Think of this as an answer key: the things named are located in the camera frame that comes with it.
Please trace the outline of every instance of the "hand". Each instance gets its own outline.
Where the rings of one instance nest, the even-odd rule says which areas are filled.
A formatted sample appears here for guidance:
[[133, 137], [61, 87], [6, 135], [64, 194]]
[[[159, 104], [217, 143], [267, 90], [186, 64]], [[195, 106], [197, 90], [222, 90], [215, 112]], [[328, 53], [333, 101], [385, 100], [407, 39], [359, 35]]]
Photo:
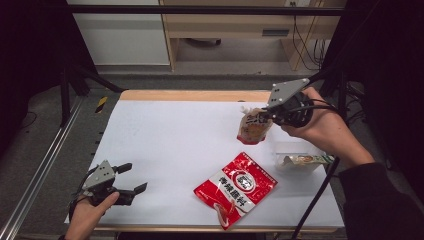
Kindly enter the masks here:
[[[303, 91], [310, 99], [323, 100], [312, 87]], [[343, 119], [328, 109], [314, 109], [311, 121], [304, 127], [283, 125], [290, 136], [303, 138], [328, 154], [340, 157], [347, 167], [374, 162], [371, 154], [358, 142]]]
[[118, 198], [119, 192], [114, 192], [97, 207], [91, 205], [88, 199], [81, 200], [75, 207], [74, 215], [72, 216], [72, 221], [66, 232], [65, 239], [87, 239], [106, 210], [108, 210]]

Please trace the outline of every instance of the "snack bag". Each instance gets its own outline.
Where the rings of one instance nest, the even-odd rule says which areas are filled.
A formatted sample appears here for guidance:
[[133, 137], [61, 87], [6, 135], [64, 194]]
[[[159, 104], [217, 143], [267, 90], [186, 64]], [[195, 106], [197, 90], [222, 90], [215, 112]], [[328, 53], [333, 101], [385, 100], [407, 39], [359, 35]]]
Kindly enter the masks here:
[[206, 180], [194, 193], [215, 209], [225, 230], [251, 211], [277, 184], [246, 153]]
[[256, 145], [265, 140], [266, 133], [272, 126], [272, 120], [260, 114], [266, 111], [260, 108], [243, 108], [242, 112], [245, 115], [241, 119], [237, 139], [246, 145]]

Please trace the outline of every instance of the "white tabletop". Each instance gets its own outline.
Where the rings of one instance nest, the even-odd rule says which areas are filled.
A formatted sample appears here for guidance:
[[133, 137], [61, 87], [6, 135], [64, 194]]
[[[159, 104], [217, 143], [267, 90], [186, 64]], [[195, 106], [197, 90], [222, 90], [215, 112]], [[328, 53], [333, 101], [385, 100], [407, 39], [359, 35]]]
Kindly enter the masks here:
[[[90, 168], [107, 159], [112, 166], [132, 163], [114, 186], [133, 189], [148, 182], [131, 206], [113, 206], [98, 229], [220, 231], [217, 214], [193, 190], [240, 152], [246, 152], [279, 182], [274, 190], [230, 230], [268, 231], [296, 226], [325, 178], [322, 167], [310, 174], [282, 173], [276, 151], [321, 153], [274, 125], [264, 142], [243, 145], [236, 139], [241, 106], [264, 103], [120, 100], [112, 112]], [[343, 227], [337, 203], [327, 187], [304, 225], [310, 229]]]

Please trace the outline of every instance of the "red packaging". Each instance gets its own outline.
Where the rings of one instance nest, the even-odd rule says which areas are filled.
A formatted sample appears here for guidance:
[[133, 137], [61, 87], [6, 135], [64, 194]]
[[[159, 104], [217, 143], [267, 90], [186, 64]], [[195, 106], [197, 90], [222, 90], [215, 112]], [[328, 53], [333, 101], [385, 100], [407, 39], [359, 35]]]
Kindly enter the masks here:
[[275, 185], [277, 181], [242, 152], [194, 189], [194, 193], [217, 211], [222, 228], [227, 229], [251, 211]]

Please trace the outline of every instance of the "table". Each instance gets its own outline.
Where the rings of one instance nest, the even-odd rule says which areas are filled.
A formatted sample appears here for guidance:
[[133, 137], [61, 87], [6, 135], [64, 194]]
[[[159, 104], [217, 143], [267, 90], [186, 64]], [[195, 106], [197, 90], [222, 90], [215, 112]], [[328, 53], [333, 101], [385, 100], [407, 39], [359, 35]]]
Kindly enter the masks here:
[[[246, 152], [278, 180], [274, 190], [227, 231], [291, 231], [297, 225], [325, 171], [282, 174], [275, 167], [281, 146], [321, 151], [273, 126], [255, 146], [236, 139], [242, 106], [263, 107], [267, 91], [148, 91], [122, 93], [109, 119], [90, 168], [107, 159], [133, 169], [118, 175], [114, 186], [132, 189], [149, 182], [131, 206], [114, 206], [96, 229], [109, 231], [223, 231], [215, 210], [193, 193], [194, 188]], [[330, 187], [304, 225], [304, 231], [331, 232], [343, 221]]]

